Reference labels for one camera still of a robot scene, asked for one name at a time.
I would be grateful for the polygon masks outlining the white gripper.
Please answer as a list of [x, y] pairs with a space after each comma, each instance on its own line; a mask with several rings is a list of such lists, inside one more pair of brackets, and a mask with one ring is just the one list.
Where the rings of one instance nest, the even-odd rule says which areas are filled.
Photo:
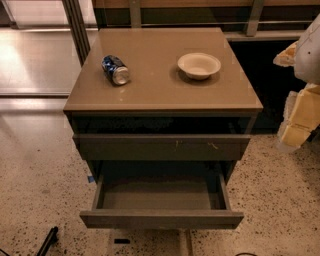
[[277, 148], [291, 153], [298, 150], [310, 136], [310, 132], [320, 125], [320, 86], [308, 83], [299, 92], [290, 91], [283, 116], [285, 121], [294, 126], [285, 123], [280, 125]]

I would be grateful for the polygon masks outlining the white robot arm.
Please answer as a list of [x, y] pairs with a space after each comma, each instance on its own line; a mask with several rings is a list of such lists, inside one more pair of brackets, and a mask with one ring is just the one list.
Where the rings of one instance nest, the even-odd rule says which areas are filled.
[[299, 92], [289, 92], [284, 120], [277, 133], [278, 149], [291, 153], [320, 125], [320, 14], [299, 40], [280, 52], [273, 63], [291, 66], [295, 77], [306, 83]]

